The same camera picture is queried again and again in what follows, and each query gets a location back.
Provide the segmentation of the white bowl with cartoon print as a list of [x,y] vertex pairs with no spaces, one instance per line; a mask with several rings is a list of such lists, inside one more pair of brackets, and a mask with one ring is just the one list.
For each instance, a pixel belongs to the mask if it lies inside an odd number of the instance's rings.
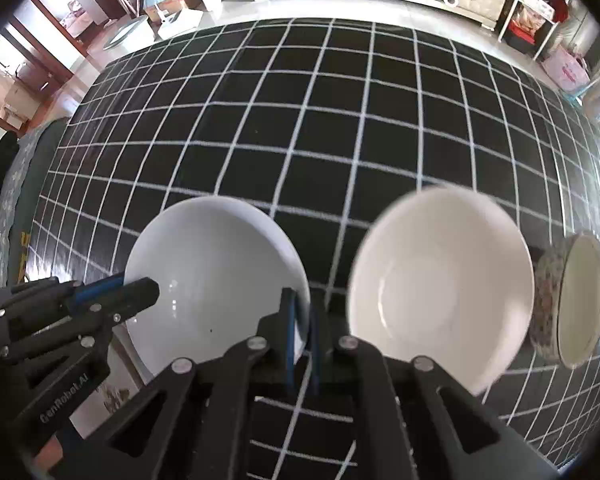
[[190,198],[166,208],[135,242],[124,278],[151,278],[156,303],[126,323],[140,362],[157,375],[177,358],[222,356],[277,312],[282,291],[298,295],[291,343],[300,358],[310,290],[301,259],[282,228],[236,198]]

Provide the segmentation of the grey embroidered sofa cover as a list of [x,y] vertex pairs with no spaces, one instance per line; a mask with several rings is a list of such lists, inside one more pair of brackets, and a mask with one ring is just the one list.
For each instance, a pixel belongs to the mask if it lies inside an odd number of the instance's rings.
[[18,140],[0,195],[0,288],[23,281],[38,196],[68,121],[46,122]]

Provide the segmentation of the white metal shelf rack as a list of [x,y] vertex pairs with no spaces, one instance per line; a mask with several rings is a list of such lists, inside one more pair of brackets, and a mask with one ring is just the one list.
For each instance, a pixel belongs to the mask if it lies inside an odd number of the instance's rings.
[[569,18],[570,0],[505,0],[498,19],[498,40],[539,61],[550,38]]

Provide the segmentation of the floral patterned bowl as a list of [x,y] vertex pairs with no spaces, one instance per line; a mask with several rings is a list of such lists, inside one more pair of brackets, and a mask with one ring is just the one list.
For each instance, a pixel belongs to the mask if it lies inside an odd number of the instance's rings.
[[548,248],[534,271],[529,337],[547,362],[575,370],[600,340],[600,240],[574,233]]

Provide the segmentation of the black white checkered tablecloth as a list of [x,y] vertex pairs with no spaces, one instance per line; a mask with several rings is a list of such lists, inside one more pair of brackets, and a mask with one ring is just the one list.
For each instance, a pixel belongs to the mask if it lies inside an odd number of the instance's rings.
[[[67,122],[50,159],[26,278],[91,282],[122,272],[140,231],[186,198],[241,198],[297,249],[329,336],[346,331],[354,253],[401,195],[460,184],[486,193],[539,258],[576,229],[600,235],[600,127],[523,70],[426,32],[297,18],[205,29],[112,62]],[[253,401],[245,479],[363,479],[358,408],[406,401],[431,426],[426,375],[332,344],[298,390]],[[500,422],[567,467],[600,426],[600,343],[580,370],[526,342],[479,390]]]

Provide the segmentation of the pink tote bag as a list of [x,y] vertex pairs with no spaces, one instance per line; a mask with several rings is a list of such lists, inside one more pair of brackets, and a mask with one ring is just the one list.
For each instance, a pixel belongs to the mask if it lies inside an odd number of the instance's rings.
[[541,65],[556,86],[567,93],[576,92],[590,82],[586,69],[561,44],[558,44]]

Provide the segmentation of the plain cream white bowl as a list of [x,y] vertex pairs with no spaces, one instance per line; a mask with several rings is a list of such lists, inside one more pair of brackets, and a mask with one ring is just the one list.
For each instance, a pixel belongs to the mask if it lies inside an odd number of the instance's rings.
[[529,249],[490,197],[456,185],[404,195],[373,223],[348,285],[353,336],[389,358],[428,356],[478,394],[508,369],[531,320]]

